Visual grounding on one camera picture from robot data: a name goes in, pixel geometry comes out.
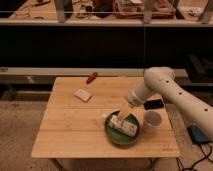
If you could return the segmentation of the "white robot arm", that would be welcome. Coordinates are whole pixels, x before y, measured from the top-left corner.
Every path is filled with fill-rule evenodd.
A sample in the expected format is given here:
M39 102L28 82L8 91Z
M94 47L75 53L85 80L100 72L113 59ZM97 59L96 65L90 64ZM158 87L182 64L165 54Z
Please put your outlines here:
M213 107L181 88L175 82L174 70L169 67L144 70L143 79L126 95L120 117L124 119L134 107L143 105L156 93L171 101L187 119L213 140Z

